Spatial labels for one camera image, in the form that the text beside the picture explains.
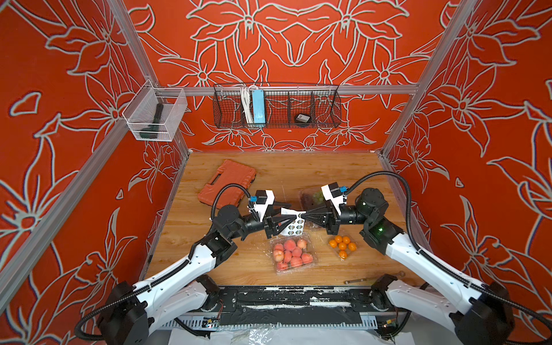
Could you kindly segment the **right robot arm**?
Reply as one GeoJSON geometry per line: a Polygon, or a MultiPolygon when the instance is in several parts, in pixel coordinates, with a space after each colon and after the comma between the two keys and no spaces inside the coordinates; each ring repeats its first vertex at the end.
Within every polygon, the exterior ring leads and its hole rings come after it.
{"type": "Polygon", "coordinates": [[[543,314],[510,300],[507,289],[485,284],[447,264],[422,248],[414,238],[411,226],[412,196],[406,179],[396,172],[372,172],[351,187],[337,183],[322,187],[325,204],[301,214],[301,218],[337,234],[342,225],[363,226],[363,240],[381,254],[401,263],[421,277],[440,295],[420,288],[406,287],[397,278],[384,275],[373,285],[386,302],[431,319],[451,330],[463,344],[511,344],[515,328],[514,310],[532,317],[547,329],[551,321],[543,314]],[[405,189],[405,228],[385,218],[388,203],[376,188],[367,188],[356,204],[346,203],[348,195],[370,178],[387,175],[396,178],[405,189]]]}

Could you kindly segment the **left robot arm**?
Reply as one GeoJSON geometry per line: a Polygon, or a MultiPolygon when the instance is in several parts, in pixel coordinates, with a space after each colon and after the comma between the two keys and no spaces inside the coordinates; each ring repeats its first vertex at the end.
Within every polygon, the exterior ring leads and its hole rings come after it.
{"type": "Polygon", "coordinates": [[[288,205],[275,201],[272,191],[244,194],[247,215],[234,205],[212,206],[211,228],[187,255],[146,280],[118,284],[104,306],[77,322],[76,337],[106,344],[144,344],[156,328],[183,313],[184,296],[198,296],[199,301],[191,304],[197,309],[217,293],[207,273],[237,251],[235,239],[246,240],[258,231],[275,237],[298,218],[288,205]]]}

